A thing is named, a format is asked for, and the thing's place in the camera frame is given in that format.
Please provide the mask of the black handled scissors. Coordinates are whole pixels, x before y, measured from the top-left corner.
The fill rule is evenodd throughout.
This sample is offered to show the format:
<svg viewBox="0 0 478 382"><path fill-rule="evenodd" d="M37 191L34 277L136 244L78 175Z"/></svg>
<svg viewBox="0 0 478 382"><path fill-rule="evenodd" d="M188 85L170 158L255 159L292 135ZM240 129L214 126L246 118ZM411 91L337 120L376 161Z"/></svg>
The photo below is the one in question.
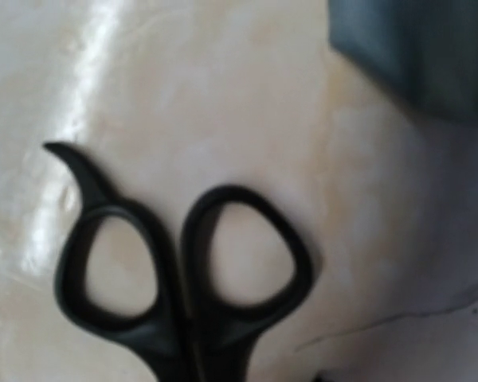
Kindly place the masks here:
<svg viewBox="0 0 478 382"><path fill-rule="evenodd" d="M262 334L296 310L314 280L312 258L286 217L259 193L240 185L219 185L192 205L174 246L155 214L120 196L103 173L75 147L47 142L76 179L82 199L79 217L61 251L54 294L74 325L123 346L160 381L243 381ZM288 284L267 301L234 306L214 292L207 265L218 213L228 204L247 206L267 220L294 263ZM142 237L155 268L155 302L133 318L109 313L92 302L84 277L92 241L110 217L127 221Z"/></svg>

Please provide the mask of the grey zipper pouch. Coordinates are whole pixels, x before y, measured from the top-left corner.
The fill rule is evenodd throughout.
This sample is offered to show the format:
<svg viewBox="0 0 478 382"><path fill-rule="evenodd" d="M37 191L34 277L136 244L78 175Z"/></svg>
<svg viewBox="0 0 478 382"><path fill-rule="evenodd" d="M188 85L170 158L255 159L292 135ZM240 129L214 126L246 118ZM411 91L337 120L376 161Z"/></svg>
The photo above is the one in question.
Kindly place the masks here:
<svg viewBox="0 0 478 382"><path fill-rule="evenodd" d="M478 1L330 1L331 46L414 109L478 126Z"/></svg>

